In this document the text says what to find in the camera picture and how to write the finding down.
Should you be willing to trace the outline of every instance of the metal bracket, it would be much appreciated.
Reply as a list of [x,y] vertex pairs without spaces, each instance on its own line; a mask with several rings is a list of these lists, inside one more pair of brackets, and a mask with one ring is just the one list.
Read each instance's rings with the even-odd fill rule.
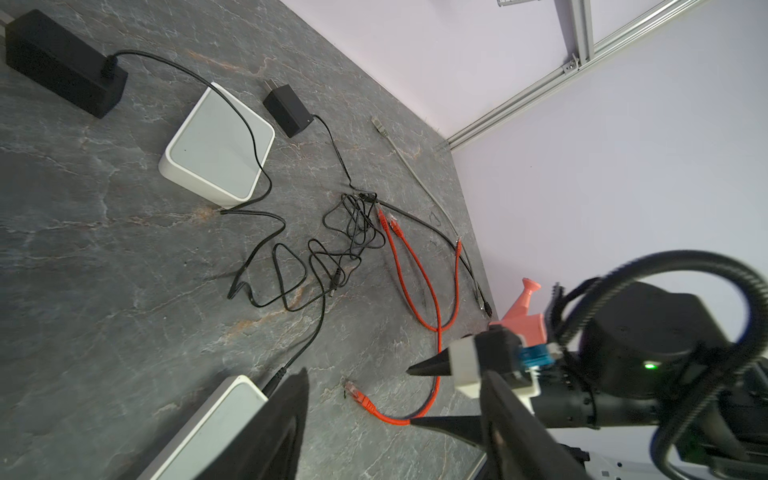
[[566,75],[577,72],[580,66],[578,58],[576,58],[576,54],[571,55],[573,56],[573,59],[561,67],[563,69],[563,73]]

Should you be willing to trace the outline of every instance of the blue connector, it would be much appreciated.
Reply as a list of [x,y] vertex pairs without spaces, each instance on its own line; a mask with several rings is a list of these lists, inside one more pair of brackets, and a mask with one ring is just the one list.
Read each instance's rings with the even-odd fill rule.
[[527,368],[551,365],[554,363],[552,356],[547,350],[546,343],[520,349],[520,360]]

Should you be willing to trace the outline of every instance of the red ethernet cable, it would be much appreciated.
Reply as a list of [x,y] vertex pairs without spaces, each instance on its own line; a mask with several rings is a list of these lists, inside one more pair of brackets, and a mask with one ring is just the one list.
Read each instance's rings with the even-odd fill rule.
[[[411,248],[411,245],[406,240],[405,234],[402,232],[402,228],[400,228],[400,225],[397,223],[397,220],[395,220],[394,217],[390,216],[389,222],[387,222],[386,217],[384,216],[384,212],[379,208],[379,222],[382,225],[382,229],[384,229],[384,232],[386,233],[387,240],[389,241],[389,245],[392,248],[392,256],[395,258],[395,266],[397,267],[397,277],[400,280],[400,286],[402,287],[402,292],[406,296],[406,301],[408,302],[408,305],[411,307],[411,310],[413,311],[413,314],[416,316],[416,319],[421,323],[426,329],[437,332],[437,351],[440,353],[442,351],[442,333],[445,332],[447,329],[451,328],[453,323],[456,321],[456,317],[458,315],[458,261],[459,256],[462,253],[462,241],[461,239],[458,239],[456,243],[456,258],[455,258],[455,272],[454,272],[454,279],[455,279],[455,305],[453,308],[453,314],[451,316],[451,320],[446,323],[445,325],[442,324],[442,318],[440,316],[440,305],[437,301],[437,295],[435,295],[435,290],[432,288],[432,282],[429,281],[429,277],[427,276],[427,273],[424,271],[424,266],[419,261],[419,258],[416,256],[416,253]],[[419,312],[416,310],[416,306],[414,305],[413,301],[411,300],[411,296],[408,293],[408,289],[406,288],[406,282],[402,278],[402,268],[400,267],[400,261],[397,256],[397,249],[395,248],[395,244],[392,239],[392,234],[390,233],[390,227],[392,228],[392,231],[395,232],[395,235],[402,240],[402,242],[406,245],[406,248],[411,254],[411,257],[413,257],[414,261],[416,262],[416,265],[419,266],[419,270],[422,272],[422,276],[424,277],[424,281],[427,283],[427,287],[429,287],[429,292],[432,294],[432,301],[435,303],[435,313],[437,314],[437,327],[429,325],[422,316],[419,314]],[[438,392],[440,391],[440,377],[436,376],[432,391],[429,394],[429,398],[427,399],[426,403],[415,413],[409,415],[408,417],[404,419],[397,419],[393,418],[387,415],[384,415],[381,413],[375,405],[373,405],[373,402],[371,402],[371,399],[368,398],[363,392],[360,392],[351,382],[347,382],[344,386],[345,390],[352,396],[352,398],[358,402],[365,410],[367,410],[371,415],[374,415],[377,419],[381,420],[382,422],[389,423],[391,425],[409,425],[410,419],[418,418],[424,416],[429,409],[432,407],[432,404],[435,403],[435,398],[437,397]]]

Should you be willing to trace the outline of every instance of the pink plastic part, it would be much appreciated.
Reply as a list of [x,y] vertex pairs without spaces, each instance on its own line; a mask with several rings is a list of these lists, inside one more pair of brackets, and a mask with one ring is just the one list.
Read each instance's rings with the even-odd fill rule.
[[541,285],[535,281],[523,279],[523,293],[509,309],[500,322],[491,322],[491,325],[503,325],[515,335],[523,337],[525,346],[536,346],[547,342],[547,329],[544,325],[544,315],[536,313],[528,315],[528,306],[531,305],[531,294],[539,290]]

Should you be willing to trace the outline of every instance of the black cable sleeve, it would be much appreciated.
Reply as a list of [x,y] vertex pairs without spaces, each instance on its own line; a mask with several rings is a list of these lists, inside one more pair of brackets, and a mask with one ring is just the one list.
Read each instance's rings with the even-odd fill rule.
[[669,463],[672,445],[717,396],[724,386],[733,385],[768,346],[768,285],[748,266],[729,257],[698,250],[673,250],[655,253],[620,266],[601,278],[586,292],[557,331],[557,340],[566,346],[611,298],[630,284],[658,273],[689,270],[712,273],[729,280],[744,295],[748,319],[741,337],[716,364],[705,370],[687,387],[663,420],[650,444],[656,467],[673,480],[690,476]]

